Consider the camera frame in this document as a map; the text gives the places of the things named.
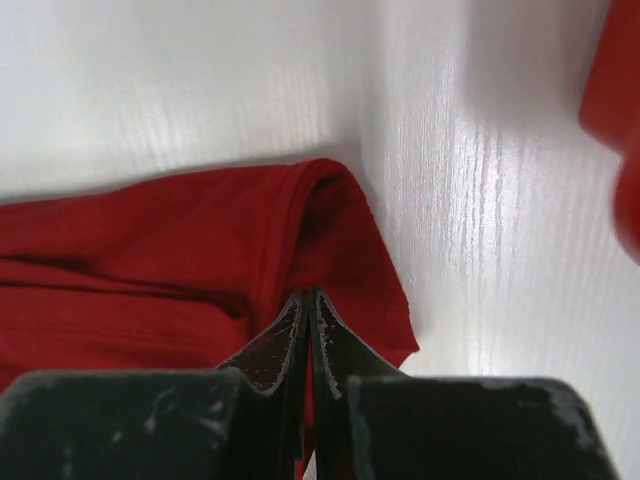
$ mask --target red cloth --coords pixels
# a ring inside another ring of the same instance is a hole
[[[0,391],[46,368],[214,367],[299,287],[398,365],[417,349],[340,164],[230,168],[0,208]]]
[[[640,263],[640,134],[635,140],[620,170],[613,200],[613,217],[620,243]]]

